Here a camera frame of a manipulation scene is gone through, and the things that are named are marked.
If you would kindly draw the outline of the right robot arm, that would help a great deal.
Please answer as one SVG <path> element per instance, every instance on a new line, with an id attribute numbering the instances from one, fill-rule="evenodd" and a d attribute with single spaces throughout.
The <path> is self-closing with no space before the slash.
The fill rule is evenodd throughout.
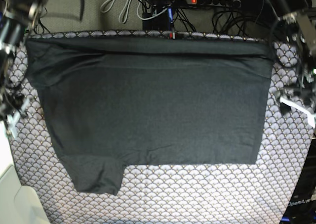
<path id="1" fill-rule="evenodd" d="M 16 138 L 16 125 L 26 116 L 29 99 L 18 94 L 23 80 L 13 85 L 8 71 L 17 51 L 24 46 L 39 22 L 47 0 L 1 0 L 5 3 L 0 18 L 0 121 L 8 138 Z"/>

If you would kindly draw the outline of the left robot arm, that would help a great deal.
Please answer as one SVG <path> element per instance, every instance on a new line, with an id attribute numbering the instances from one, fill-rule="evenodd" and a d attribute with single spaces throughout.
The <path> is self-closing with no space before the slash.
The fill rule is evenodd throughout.
<path id="1" fill-rule="evenodd" d="M 307 115 L 308 124 L 315 128 L 316 113 L 309 106 L 316 104 L 316 28 L 306 11 L 306 0 L 266 0 L 271 6 L 276 20 L 273 23 L 269 46 L 274 47 L 271 39 L 279 23 L 286 25 L 285 39 L 296 46 L 297 64 L 294 65 L 297 81 L 285 86 L 276 94 L 282 114 L 292 108 Z"/>

